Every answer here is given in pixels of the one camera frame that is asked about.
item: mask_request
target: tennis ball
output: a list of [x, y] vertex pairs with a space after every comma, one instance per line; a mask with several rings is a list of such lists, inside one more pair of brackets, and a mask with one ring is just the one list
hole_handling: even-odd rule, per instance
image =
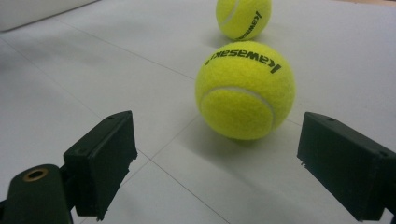
[[258, 35], [271, 16], [271, 0], [218, 0], [216, 18], [220, 30], [234, 40]]
[[214, 52], [195, 81], [195, 100], [216, 132], [240, 140], [264, 137], [289, 114], [295, 95], [288, 62], [274, 49], [252, 41]]

